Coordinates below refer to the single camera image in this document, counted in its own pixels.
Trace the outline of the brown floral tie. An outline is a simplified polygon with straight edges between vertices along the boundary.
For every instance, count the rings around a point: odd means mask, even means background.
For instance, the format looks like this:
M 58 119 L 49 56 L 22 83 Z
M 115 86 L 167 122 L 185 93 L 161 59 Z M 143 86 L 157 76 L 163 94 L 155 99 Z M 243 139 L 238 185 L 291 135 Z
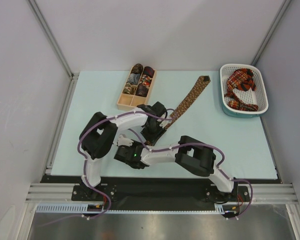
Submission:
M 200 76 L 195 82 L 194 86 L 187 94 L 187 96 L 182 100 L 182 102 L 177 106 L 177 108 L 169 115 L 172 118 L 171 121 L 163 120 L 154 133 L 150 133 L 149 130 L 144 128 L 141 131 L 142 136 L 145 138 L 145 143 L 150 146 L 154 146 L 157 141 L 165 134 L 168 128 L 174 124 L 195 102 L 199 95 L 204 91 L 204 89 L 211 82 L 208 75 Z

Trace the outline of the red plaid tie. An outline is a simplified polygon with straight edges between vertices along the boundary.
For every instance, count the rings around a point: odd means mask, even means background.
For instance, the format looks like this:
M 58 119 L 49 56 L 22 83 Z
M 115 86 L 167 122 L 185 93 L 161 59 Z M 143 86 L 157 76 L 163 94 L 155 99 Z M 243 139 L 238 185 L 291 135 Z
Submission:
M 224 97 L 231 98 L 228 102 L 228 106 L 234 110 L 245 112 L 257 112 L 259 110 L 256 104 L 244 103 L 234 92 L 234 89 L 238 89 L 238 86 L 248 77 L 253 77 L 253 71 L 249 68 L 240 68 L 233 72 L 226 82 L 227 92 Z

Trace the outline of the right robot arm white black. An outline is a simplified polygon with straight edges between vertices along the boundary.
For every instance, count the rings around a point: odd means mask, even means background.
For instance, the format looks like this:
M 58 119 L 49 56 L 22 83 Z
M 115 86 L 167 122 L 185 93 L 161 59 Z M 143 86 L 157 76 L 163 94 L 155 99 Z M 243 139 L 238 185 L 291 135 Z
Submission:
M 239 194 L 235 179 L 221 169 L 225 154 L 213 145 L 183 135 L 177 143 L 158 147 L 120 135 L 117 146 L 114 159 L 133 169 L 175 163 L 195 176 L 208 178 L 225 202 L 232 201 Z

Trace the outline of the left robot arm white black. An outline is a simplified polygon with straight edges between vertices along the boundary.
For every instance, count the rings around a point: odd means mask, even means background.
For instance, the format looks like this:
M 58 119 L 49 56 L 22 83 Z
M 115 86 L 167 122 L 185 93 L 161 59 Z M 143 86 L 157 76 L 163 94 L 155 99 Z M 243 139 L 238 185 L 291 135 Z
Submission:
M 174 118 L 168 115 L 168 109 L 159 101 L 154 105 L 140 104 L 131 110 L 114 116 L 96 112 L 81 134 L 77 151 L 84 160 L 82 182 L 85 184 L 82 194 L 89 200 L 100 195 L 102 159 L 109 153 L 118 133 L 134 127 L 142 127 L 141 135 L 146 146 L 154 146 L 166 132 L 166 125 Z

